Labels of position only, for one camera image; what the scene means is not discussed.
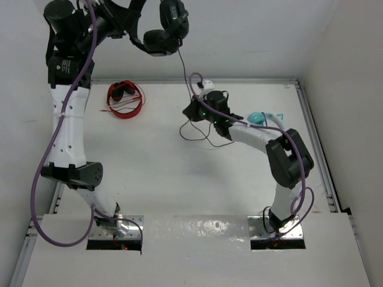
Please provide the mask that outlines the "black over-ear headphones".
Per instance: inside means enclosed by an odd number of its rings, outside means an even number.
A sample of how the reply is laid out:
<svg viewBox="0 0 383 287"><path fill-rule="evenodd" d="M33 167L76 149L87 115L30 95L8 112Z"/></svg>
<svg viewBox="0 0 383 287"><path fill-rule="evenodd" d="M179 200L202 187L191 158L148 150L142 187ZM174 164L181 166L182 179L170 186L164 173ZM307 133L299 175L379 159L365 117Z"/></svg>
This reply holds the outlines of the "black over-ear headphones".
<svg viewBox="0 0 383 287"><path fill-rule="evenodd" d="M159 14L162 29L146 31L143 42L138 38L138 21L129 32L131 43L154 57L176 53L189 32L189 12L182 1L160 1Z"/></svg>

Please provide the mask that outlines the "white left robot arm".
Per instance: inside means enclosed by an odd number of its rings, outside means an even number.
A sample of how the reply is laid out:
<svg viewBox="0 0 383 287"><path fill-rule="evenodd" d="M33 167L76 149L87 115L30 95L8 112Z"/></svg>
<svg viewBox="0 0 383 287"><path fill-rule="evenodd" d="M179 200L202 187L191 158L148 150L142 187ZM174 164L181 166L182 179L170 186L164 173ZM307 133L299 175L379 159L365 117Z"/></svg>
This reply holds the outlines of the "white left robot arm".
<svg viewBox="0 0 383 287"><path fill-rule="evenodd" d="M90 96L93 55L106 38L120 39L136 24L142 7L115 1L50 1L43 18L50 30L45 62L53 99L53 136L37 175L65 184L91 208L92 221L107 233L123 237L134 226L116 201L98 191L103 177L99 162L84 152L84 115Z"/></svg>

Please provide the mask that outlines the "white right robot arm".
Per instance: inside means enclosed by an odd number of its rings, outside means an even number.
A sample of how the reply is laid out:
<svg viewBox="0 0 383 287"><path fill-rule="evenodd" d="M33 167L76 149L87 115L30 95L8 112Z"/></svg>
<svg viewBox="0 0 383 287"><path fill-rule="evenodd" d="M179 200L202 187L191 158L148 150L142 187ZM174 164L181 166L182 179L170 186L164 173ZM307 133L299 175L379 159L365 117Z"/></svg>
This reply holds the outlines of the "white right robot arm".
<svg viewBox="0 0 383 287"><path fill-rule="evenodd" d="M283 129L281 124L263 126L249 122L230 111L228 98L221 91L193 96L183 114L192 122L208 121L221 137L264 153L276 182L268 213L272 232L278 233L294 219L305 199L306 179L314 168L314 161L297 130Z"/></svg>

